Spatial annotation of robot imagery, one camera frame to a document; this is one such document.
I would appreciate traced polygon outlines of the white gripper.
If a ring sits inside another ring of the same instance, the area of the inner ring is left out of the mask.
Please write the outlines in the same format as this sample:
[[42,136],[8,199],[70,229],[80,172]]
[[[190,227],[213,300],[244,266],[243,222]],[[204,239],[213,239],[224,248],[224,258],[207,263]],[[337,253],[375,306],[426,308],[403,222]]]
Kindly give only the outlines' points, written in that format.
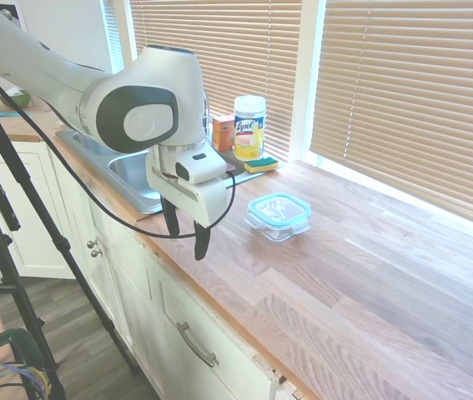
[[194,257],[205,258],[211,228],[228,204],[222,176],[226,162],[209,145],[170,147],[156,145],[148,154],[149,186],[161,196],[161,205],[169,235],[180,233],[177,210],[194,220]]

